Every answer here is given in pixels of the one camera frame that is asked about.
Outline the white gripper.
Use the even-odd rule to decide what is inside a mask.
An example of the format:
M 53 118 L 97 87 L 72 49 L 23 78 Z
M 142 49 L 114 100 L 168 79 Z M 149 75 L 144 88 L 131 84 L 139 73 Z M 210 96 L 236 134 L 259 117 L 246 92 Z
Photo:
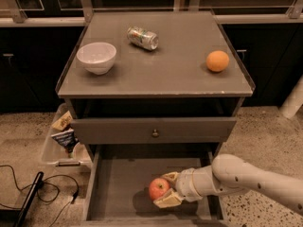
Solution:
M 175 189 L 170 188 L 162 197 L 153 201 L 159 208 L 170 208 L 179 206 L 182 201 L 199 201 L 203 197 L 196 190 L 193 183 L 194 169 L 185 169 L 180 174 L 176 171 L 162 175 L 162 178 L 171 184 L 175 184 Z

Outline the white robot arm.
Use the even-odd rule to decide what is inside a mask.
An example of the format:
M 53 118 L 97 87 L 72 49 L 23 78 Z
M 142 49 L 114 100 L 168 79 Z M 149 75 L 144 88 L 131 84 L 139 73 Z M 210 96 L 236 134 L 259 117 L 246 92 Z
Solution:
M 154 197 L 160 208 L 181 205 L 184 201 L 199 201 L 208 196 L 230 196 L 250 190 L 303 214 L 303 180 L 256 167 L 251 160 L 263 166 L 273 161 L 277 166 L 287 165 L 281 154 L 285 138 L 279 120 L 266 113 L 243 123 L 232 134 L 236 146 L 219 153 L 209 166 L 187 168 L 161 177 L 169 189 Z

